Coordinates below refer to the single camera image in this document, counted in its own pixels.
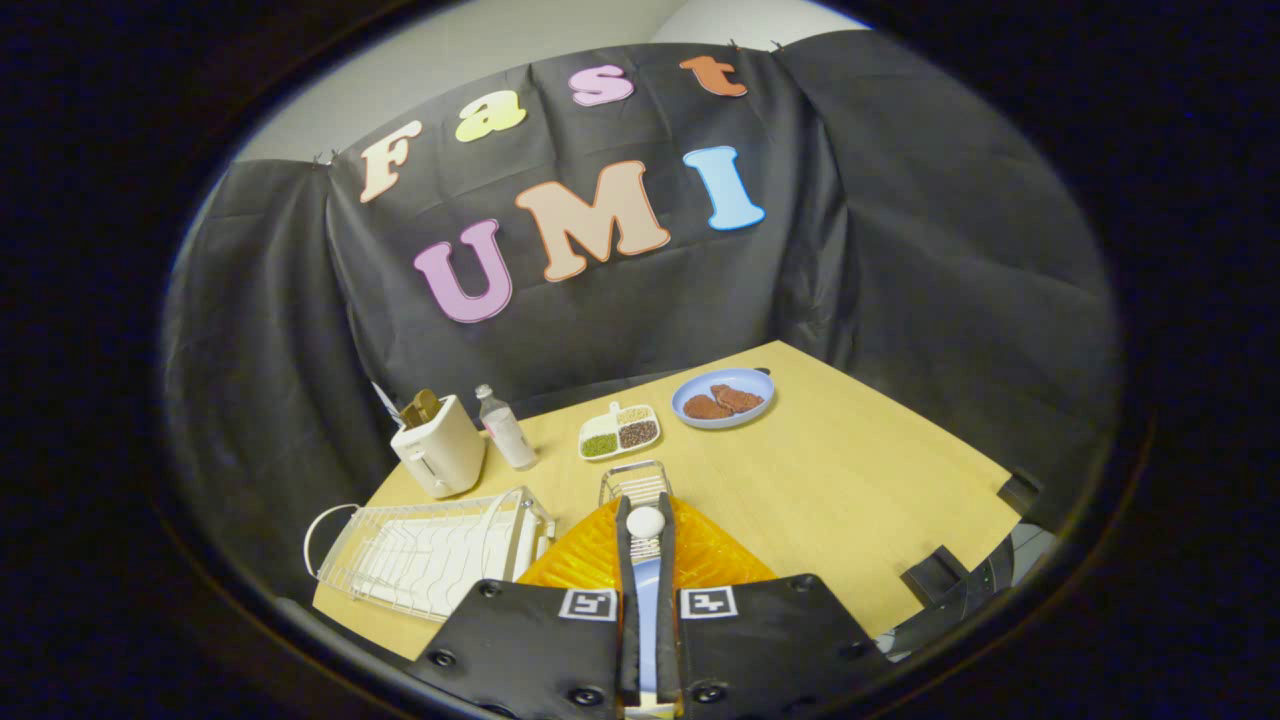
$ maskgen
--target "black cloth backdrop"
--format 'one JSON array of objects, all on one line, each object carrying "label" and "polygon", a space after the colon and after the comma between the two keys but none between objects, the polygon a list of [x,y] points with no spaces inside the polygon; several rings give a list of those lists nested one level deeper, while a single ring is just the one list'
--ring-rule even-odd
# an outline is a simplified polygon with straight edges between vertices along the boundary
[{"label": "black cloth backdrop", "polygon": [[[682,60],[730,63],[741,97]],[[614,64],[621,101],[580,106],[568,78]],[[529,114],[474,142],[470,101],[513,90]],[[407,122],[399,179],[361,204],[360,154]],[[728,145],[758,224],[714,231],[682,156]],[[602,168],[645,164],[668,245],[613,252],[549,283],[521,191],[559,181],[588,202]],[[515,286],[494,318],[444,315],[413,258],[453,243],[486,288],[466,227],[497,219]],[[1119,395],[1116,324],[1094,241],[1034,149],[973,94],[886,37],[850,31],[776,53],[637,45],[467,83],[372,129],[332,165],[233,165],[179,254],[165,310],[165,397],[180,482],[206,530],[273,591],[308,601],[302,536],[364,502],[396,462],[394,424],[422,387],[490,383],[521,415],[782,340],[850,373],[1044,486],[1053,527],[1103,457]],[[328,547],[317,543],[317,557]]]}]

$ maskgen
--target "white knob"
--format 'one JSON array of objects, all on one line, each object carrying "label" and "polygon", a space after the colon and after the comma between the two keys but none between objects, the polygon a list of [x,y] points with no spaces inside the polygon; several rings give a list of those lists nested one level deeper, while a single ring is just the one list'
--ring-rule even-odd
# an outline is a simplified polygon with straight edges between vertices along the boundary
[{"label": "white knob", "polygon": [[653,506],[636,507],[627,515],[627,532],[631,537],[649,539],[658,537],[658,533],[667,527],[667,519],[662,511]]}]

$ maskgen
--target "foam letter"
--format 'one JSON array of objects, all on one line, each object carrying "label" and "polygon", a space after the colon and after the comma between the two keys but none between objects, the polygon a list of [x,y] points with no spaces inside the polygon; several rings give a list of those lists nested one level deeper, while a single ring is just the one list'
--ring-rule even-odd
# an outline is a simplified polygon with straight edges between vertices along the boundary
[{"label": "foam letter", "polygon": [[511,90],[490,92],[458,113],[462,124],[458,126],[454,137],[462,142],[480,140],[493,131],[507,129],[520,124],[527,115],[520,108],[520,96]]},{"label": "foam letter", "polygon": [[746,86],[730,82],[724,73],[732,73],[733,65],[728,63],[717,63],[716,58],[709,55],[701,55],[698,58],[691,58],[680,64],[681,68],[686,70],[694,70],[694,76],[698,77],[698,82],[709,92],[716,95],[726,95],[728,97],[739,97],[746,95]]},{"label": "foam letter", "polygon": [[476,251],[489,281],[489,290],[477,297],[462,292],[458,275],[449,264],[453,249],[448,242],[438,242],[413,259],[413,266],[426,275],[426,284],[440,310],[460,323],[479,323],[493,318],[511,301],[511,273],[498,251],[498,241],[494,240],[497,232],[498,220],[484,220],[462,231],[458,238]]},{"label": "foam letter", "polygon": [[360,193],[361,202],[369,202],[396,184],[399,174],[393,173],[390,167],[403,165],[408,160],[408,138],[417,137],[420,132],[422,123],[413,120],[360,154],[365,159],[365,191]]},{"label": "foam letter", "polygon": [[712,197],[712,217],[707,220],[713,229],[731,231],[754,225],[764,219],[764,210],[751,202],[742,187],[742,177],[733,167],[737,150],[722,145],[704,147],[685,154],[685,164],[703,176],[707,195]]},{"label": "foam letter", "polygon": [[577,92],[573,94],[573,102],[590,108],[622,100],[635,92],[631,81],[622,79],[622,68],[617,65],[600,65],[573,73],[568,78],[568,86]]},{"label": "foam letter", "polygon": [[609,259],[613,224],[618,225],[618,252],[639,255],[667,245],[671,233],[658,224],[644,192],[644,163],[625,160],[600,170],[595,204],[588,205],[558,182],[535,184],[516,196],[516,206],[529,210],[547,247],[550,282],[571,278],[586,269],[586,259],[570,247],[570,236],[604,263]]}]

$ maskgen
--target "blue letter i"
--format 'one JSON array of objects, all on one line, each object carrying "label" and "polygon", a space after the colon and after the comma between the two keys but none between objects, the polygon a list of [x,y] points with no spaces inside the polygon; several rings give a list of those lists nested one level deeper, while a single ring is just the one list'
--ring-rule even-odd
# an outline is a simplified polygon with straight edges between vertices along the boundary
[{"label": "blue letter i", "polygon": [[731,231],[753,225],[764,219],[764,210],[751,204],[742,187],[742,178],[733,167],[737,150],[722,145],[704,147],[685,155],[685,164],[698,170],[712,197],[712,218],[707,220],[713,229]]}]

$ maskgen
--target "white wall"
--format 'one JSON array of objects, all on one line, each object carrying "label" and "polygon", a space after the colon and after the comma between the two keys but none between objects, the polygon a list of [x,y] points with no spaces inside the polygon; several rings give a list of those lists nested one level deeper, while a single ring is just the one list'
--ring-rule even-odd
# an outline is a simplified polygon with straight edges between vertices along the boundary
[{"label": "white wall", "polygon": [[773,50],[864,26],[808,0],[471,0],[406,26],[300,91],[238,160],[311,160],[460,85],[566,53],[640,42]]},{"label": "white wall", "polygon": [[471,0],[406,26],[300,92],[239,160],[311,160],[436,95],[531,60],[646,42],[682,0]]},{"label": "white wall", "polygon": [[650,42],[714,42],[777,49],[796,40],[867,26],[808,0],[690,0],[678,8]]}]

